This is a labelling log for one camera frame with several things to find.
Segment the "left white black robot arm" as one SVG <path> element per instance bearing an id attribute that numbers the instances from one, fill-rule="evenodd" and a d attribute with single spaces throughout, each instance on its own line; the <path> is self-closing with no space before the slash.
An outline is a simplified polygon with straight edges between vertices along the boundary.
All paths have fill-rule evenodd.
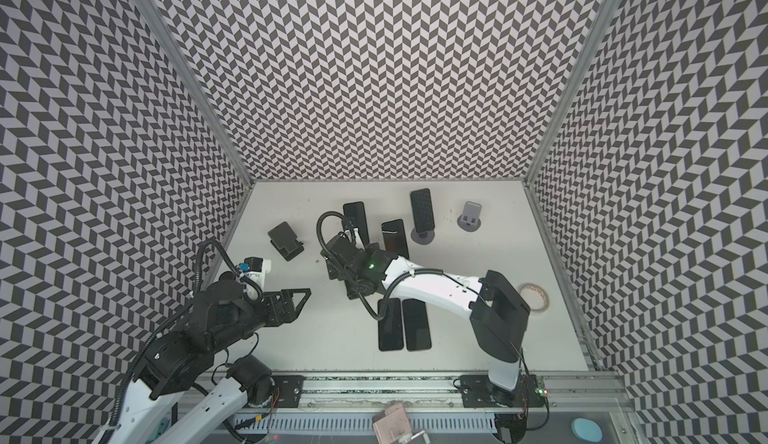
<path id="1" fill-rule="evenodd" d="M 146 443 L 186 392 L 199 386 L 218 353 L 263 328 L 295 322 L 308 302 L 308 288 L 266 292 L 262 270 L 235 265 L 216 239 L 195 257 L 192 296 L 142 345 L 119 385 L 109 421 L 97 443 Z M 294 405 L 300 389 L 280 384 L 253 354 L 230 364 L 204 398 L 159 436 L 161 443 L 200 443 L 218 426 L 253 405 L 271 419 L 280 404 Z"/>

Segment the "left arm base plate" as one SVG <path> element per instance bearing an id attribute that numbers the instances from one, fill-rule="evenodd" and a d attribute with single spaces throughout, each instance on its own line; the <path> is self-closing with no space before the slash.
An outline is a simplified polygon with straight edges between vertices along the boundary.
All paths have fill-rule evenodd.
<path id="1" fill-rule="evenodd" d="M 303 394 L 306 378 L 299 374 L 273 375 L 271 377 L 271 394 L 274 409 L 295 409 Z"/>

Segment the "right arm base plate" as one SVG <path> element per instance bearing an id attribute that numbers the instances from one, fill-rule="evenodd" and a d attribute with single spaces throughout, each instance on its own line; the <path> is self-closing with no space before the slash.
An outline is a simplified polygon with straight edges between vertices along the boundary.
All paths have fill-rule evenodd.
<path id="1" fill-rule="evenodd" d="M 492 384 L 487 375 L 466 374 L 452 382 L 465 408 L 546 408 L 548 393 L 535 374 L 524 374 L 513 391 Z"/>

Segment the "grey round phone stand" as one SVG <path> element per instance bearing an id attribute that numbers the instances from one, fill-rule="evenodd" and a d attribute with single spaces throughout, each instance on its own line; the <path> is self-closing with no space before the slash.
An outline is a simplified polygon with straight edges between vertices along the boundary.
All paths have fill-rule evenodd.
<path id="1" fill-rule="evenodd" d="M 482 205 L 467 201 L 464 204 L 461 215 L 457 219 L 457 225 L 465 232 L 476 232 L 481 226 Z"/>

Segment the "black stand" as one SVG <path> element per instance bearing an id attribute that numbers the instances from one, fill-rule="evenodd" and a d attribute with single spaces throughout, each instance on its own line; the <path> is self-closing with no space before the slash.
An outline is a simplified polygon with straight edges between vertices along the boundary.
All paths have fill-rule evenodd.
<path id="1" fill-rule="evenodd" d="M 270 244 L 286 262 L 290 262 L 304 252 L 304 244 L 288 222 L 282 222 L 268 231 Z"/>
<path id="2" fill-rule="evenodd" d="M 345 281 L 344 285 L 346 289 L 346 297 L 349 300 L 355 300 L 359 299 L 360 297 L 367 296 L 367 287 L 365 285 L 360 285 L 349 281 Z"/>

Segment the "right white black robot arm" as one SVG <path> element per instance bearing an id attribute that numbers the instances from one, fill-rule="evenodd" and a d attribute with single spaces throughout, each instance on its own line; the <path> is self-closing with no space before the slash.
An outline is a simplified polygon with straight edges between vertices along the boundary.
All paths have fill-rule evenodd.
<path id="1" fill-rule="evenodd" d="M 529 372 L 523 341 L 531 308 L 503 274 L 459 276 L 419 266 L 374 244 L 362 247 L 352 222 L 337 211 L 322 213 L 315 232 L 331 277 L 343 282 L 374 320 L 386 318 L 393 298 L 422 301 L 459 316 L 471 325 L 488 359 L 485 401 L 513 407 L 525 398 Z"/>

